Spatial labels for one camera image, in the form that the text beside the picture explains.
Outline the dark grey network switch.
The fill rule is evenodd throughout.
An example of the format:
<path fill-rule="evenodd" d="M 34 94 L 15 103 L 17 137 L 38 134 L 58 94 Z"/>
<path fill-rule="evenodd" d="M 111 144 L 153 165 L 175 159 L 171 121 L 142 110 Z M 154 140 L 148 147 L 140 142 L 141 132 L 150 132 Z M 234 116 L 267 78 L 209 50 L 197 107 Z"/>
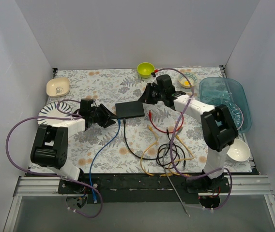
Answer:
<path fill-rule="evenodd" d="M 139 101 L 116 103 L 115 107 L 118 119 L 129 119 L 145 116 L 143 104 Z"/>

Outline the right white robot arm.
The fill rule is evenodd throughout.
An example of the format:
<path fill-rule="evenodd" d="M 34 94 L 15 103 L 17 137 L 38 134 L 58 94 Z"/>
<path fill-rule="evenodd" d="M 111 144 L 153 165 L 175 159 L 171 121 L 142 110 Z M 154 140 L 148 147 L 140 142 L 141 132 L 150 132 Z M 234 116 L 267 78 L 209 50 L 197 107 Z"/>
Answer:
<path fill-rule="evenodd" d="M 207 162 L 202 174 L 190 179 L 203 178 L 202 188 L 207 192 L 215 191 L 219 187 L 218 177 L 224 172 L 228 150 L 238 137 L 228 107 L 205 104 L 183 91 L 176 91 L 167 74 L 148 83 L 138 101 L 146 104 L 163 102 L 165 106 L 181 113 L 178 121 L 186 114 L 201 123 L 203 138 L 208 146 Z"/>

